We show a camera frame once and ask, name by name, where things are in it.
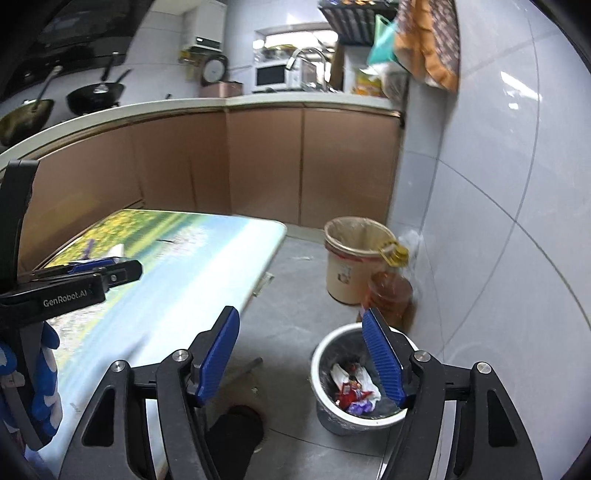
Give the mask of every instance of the sink faucet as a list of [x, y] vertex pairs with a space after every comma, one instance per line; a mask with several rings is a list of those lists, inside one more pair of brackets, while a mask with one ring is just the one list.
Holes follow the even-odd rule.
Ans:
[[291, 58], [287, 61], [287, 64], [285, 65], [285, 69], [286, 70], [291, 70], [294, 67], [294, 63], [297, 60], [297, 57], [299, 57], [302, 54], [308, 53], [308, 52], [315, 52], [318, 55], [320, 55], [320, 58], [322, 59], [322, 91], [323, 92], [328, 92], [328, 85], [326, 83], [326, 62], [328, 61], [328, 59], [326, 58], [326, 55], [324, 55], [324, 53], [322, 53], [321, 50], [319, 50], [318, 48], [314, 48], [314, 47], [309, 47], [309, 48], [298, 48], [293, 55], [291, 56]]

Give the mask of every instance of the blue and white glove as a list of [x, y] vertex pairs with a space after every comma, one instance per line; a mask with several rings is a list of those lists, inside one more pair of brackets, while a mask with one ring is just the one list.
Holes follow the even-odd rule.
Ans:
[[[60, 338], [56, 331], [47, 323], [43, 324], [41, 334], [41, 350], [37, 358], [37, 371], [35, 373], [35, 396], [31, 406], [31, 416], [42, 422], [43, 430], [53, 437], [57, 433], [62, 418], [61, 399], [57, 392], [57, 365], [53, 351], [60, 346]], [[12, 349], [0, 341], [0, 383], [4, 386], [6, 382], [18, 383], [20, 377], [16, 372], [17, 357]], [[0, 419], [8, 428], [10, 433], [18, 431], [18, 427], [12, 414], [0, 392]]]

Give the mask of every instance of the table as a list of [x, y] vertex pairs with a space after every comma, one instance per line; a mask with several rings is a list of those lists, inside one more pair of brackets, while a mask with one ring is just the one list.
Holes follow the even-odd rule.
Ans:
[[[96, 223], [46, 266], [83, 258], [135, 258], [142, 278], [107, 293], [102, 304], [52, 319], [60, 335], [56, 351], [64, 418], [52, 442], [40, 450], [58, 476], [70, 439], [109, 365], [161, 362], [209, 330], [223, 307], [242, 312], [285, 237], [271, 220], [200, 213], [122, 210]], [[155, 401], [148, 428], [156, 471], [165, 456]]]

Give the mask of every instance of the screw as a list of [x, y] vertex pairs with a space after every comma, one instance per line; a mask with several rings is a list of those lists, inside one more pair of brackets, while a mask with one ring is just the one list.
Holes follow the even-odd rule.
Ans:
[[426, 352], [425, 350], [417, 350], [416, 352], [414, 352], [414, 357], [415, 360], [417, 360], [418, 362], [428, 362], [431, 359], [431, 354], [429, 352]]
[[189, 352], [186, 350], [177, 350], [173, 353], [173, 360], [175, 362], [184, 362], [187, 358], [189, 358]]
[[111, 370], [113, 372], [121, 372], [125, 368], [125, 361], [117, 360], [111, 364]]
[[489, 364], [487, 364], [486, 362], [478, 362], [478, 364], [476, 365], [476, 368], [478, 369], [478, 371], [481, 374], [487, 375], [492, 372], [492, 367]]

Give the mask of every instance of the frying pan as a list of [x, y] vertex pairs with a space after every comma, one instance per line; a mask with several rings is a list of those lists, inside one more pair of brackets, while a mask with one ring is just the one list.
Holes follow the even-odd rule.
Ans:
[[41, 98], [45, 95], [51, 81], [61, 70], [61, 65], [53, 67], [35, 100], [26, 101], [0, 119], [0, 142], [2, 145], [13, 147], [26, 138], [35, 135], [43, 128], [51, 115], [54, 101], [51, 99], [41, 100]]
[[130, 74], [131, 69], [123, 72], [114, 82], [107, 82], [117, 55], [117, 52], [113, 52], [113, 55], [111, 55], [109, 63], [100, 78], [100, 83], [78, 88], [66, 96], [66, 102], [73, 114], [85, 115], [99, 112], [118, 104], [117, 102], [125, 90], [125, 85], [121, 81]]

